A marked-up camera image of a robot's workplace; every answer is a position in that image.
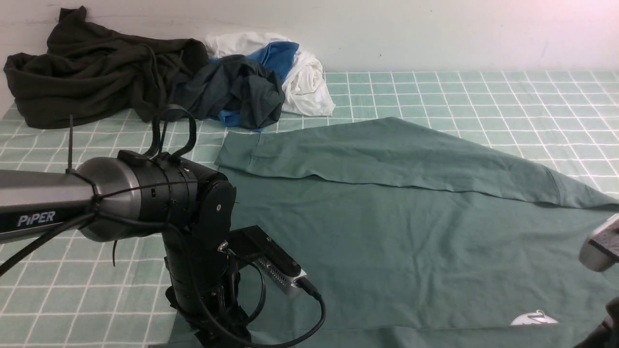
wire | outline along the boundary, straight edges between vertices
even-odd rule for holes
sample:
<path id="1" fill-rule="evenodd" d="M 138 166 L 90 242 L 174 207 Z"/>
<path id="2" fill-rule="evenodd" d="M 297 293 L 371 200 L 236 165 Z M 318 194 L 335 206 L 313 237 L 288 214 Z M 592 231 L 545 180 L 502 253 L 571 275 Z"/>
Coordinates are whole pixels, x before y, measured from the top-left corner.
<path id="1" fill-rule="evenodd" d="M 26 258 L 26 256 L 30 255 L 33 251 L 39 249 L 43 244 L 50 241 L 55 236 L 63 233 L 69 228 L 80 225 L 81 223 L 95 217 L 95 213 L 89 212 L 78 217 L 75 217 L 67 222 L 57 226 L 56 228 L 45 232 L 43 235 L 32 241 L 27 246 L 23 247 L 20 251 L 16 252 L 15 255 L 11 256 L 8 260 L 0 265 L 0 277 L 2 277 L 6 272 L 8 272 L 11 268 L 13 268 L 19 261 Z"/>
<path id="2" fill-rule="evenodd" d="M 178 228 L 176 228 L 176 226 L 169 225 L 169 224 L 166 226 L 166 224 L 161 223 L 161 222 L 141 222 L 137 220 L 127 219 L 125 217 L 107 214 L 104 212 L 100 212 L 99 216 L 104 219 L 111 220 L 111 221 L 120 222 L 120 223 L 127 224 L 130 226 L 135 226 L 135 227 L 142 227 L 146 229 L 161 229 L 161 228 L 167 227 L 167 230 L 171 230 L 172 232 L 176 233 L 179 236 L 179 241 L 181 242 L 181 245 L 184 250 L 183 254 L 185 255 L 187 265 L 189 268 L 189 277 L 191 278 L 191 285 L 193 286 L 193 291 L 196 294 L 196 297 L 198 298 L 198 302 L 200 303 L 200 307 L 202 307 L 202 310 L 206 314 L 206 317 L 209 319 L 211 323 L 215 325 L 215 327 L 222 334 L 228 336 L 228 338 L 232 339 L 233 341 L 236 341 L 244 345 L 245 347 L 249 347 L 249 348 L 289 348 L 310 338 L 313 334 L 315 334 L 320 329 L 320 327 L 322 327 L 322 324 L 324 324 L 324 320 L 326 319 L 326 316 L 327 316 L 327 308 L 326 308 L 326 305 L 324 304 L 324 300 L 322 299 L 322 296 L 320 296 L 320 294 L 316 292 L 313 297 L 318 301 L 318 303 L 320 303 L 320 319 L 318 320 L 316 325 L 314 325 L 314 327 L 311 328 L 308 332 L 304 333 L 303 335 L 299 336 L 298 338 L 292 341 L 288 341 L 288 342 L 284 342 L 280 344 L 258 344 L 258 343 L 253 343 L 245 339 L 242 339 L 234 335 L 230 331 L 228 331 L 228 329 L 224 328 L 223 325 L 221 325 L 213 317 L 213 314 L 211 314 L 210 310 L 204 303 L 204 299 L 202 298 L 200 289 L 198 289 L 197 287 L 196 270 L 193 267 L 191 258 L 189 258 L 189 253 L 188 253 L 189 246 L 187 245 L 187 241 L 184 239 L 183 233 Z"/>
<path id="3" fill-rule="evenodd" d="M 153 187 L 168 186 L 168 185 L 178 185 L 178 184 L 195 184 L 195 183 L 198 183 L 198 181 L 197 180 L 167 181 L 167 182 L 164 182 L 164 183 L 142 185 L 142 186 L 137 186 L 137 187 L 133 187 L 133 188 L 120 189 L 120 190 L 114 191 L 112 193 L 102 194 L 102 195 L 99 196 L 99 199 L 116 196 L 117 194 L 121 194 L 121 193 L 125 193 L 125 192 L 131 192 L 131 191 L 135 191 L 137 189 L 153 188 Z"/>
<path id="4" fill-rule="evenodd" d="M 247 319 L 245 319 L 244 321 L 242 321 L 240 323 L 235 323 L 235 324 L 243 324 L 243 325 L 247 326 L 249 323 L 254 321 L 260 315 L 260 313 L 262 312 L 262 309 L 264 308 L 264 304 L 266 302 L 267 287 L 266 287 L 266 284 L 264 283 L 264 276 L 262 276 L 262 272 L 260 271 L 258 266 L 256 266 L 250 260 L 248 260 L 248 259 L 246 259 L 246 258 L 244 258 L 242 256 L 238 256 L 236 254 L 230 254 L 230 256 L 232 258 L 241 260 L 242 262 L 244 262 L 248 266 L 253 267 L 255 270 L 258 271 L 258 274 L 260 275 L 260 286 L 261 286 L 261 289 L 260 289 L 260 300 L 258 301 L 258 305 L 256 306 L 256 309 L 254 310 L 254 312 Z"/>
<path id="5" fill-rule="evenodd" d="M 306 339 L 310 338 L 313 334 L 315 334 L 320 329 L 322 324 L 324 324 L 324 320 L 327 317 L 327 308 L 326 308 L 326 306 L 324 304 L 324 300 L 322 299 L 322 296 L 320 296 L 320 294 L 317 294 L 317 296 L 315 296 L 315 299 L 320 303 L 320 319 L 318 320 L 316 325 L 314 325 L 313 328 L 311 328 L 308 332 L 304 333 L 303 335 L 297 337 L 296 339 L 294 339 L 292 341 L 280 343 L 280 344 L 258 344 L 258 343 L 249 342 L 249 341 L 247 341 L 245 339 L 242 339 L 242 338 L 240 338 L 238 336 L 235 336 L 233 333 L 231 333 L 226 328 L 224 328 L 223 325 L 221 325 L 213 317 L 213 314 L 211 314 L 210 310 L 208 309 L 208 307 L 204 303 L 204 299 L 200 295 L 200 289 L 198 289 L 198 287 L 197 287 L 196 271 L 193 268 L 193 263 L 191 262 L 191 260 L 189 258 L 189 253 L 186 252 L 187 250 L 189 250 L 189 248 L 187 246 L 187 242 L 183 238 L 183 234 L 178 230 L 178 228 L 176 228 L 173 225 L 170 225 L 170 227 L 171 227 L 170 230 L 172 230 L 173 232 L 177 233 L 179 235 L 179 237 L 180 237 L 179 239 L 181 240 L 181 244 L 183 245 L 183 249 L 185 250 L 184 254 L 187 257 L 187 264 L 189 266 L 189 276 L 191 278 L 191 283 L 192 283 L 192 286 L 193 286 L 193 290 L 194 290 L 194 293 L 196 293 L 196 296 L 198 298 L 198 302 L 200 303 L 200 306 L 202 307 L 202 310 L 206 314 L 206 317 L 209 319 L 209 321 L 211 323 L 213 323 L 215 325 L 215 327 L 217 327 L 217 329 L 222 334 L 228 336 L 228 338 L 230 338 L 233 341 L 236 341 L 236 342 L 244 345 L 245 347 L 249 347 L 249 348 L 289 348 L 289 347 L 295 346 L 295 345 L 305 341 Z"/>

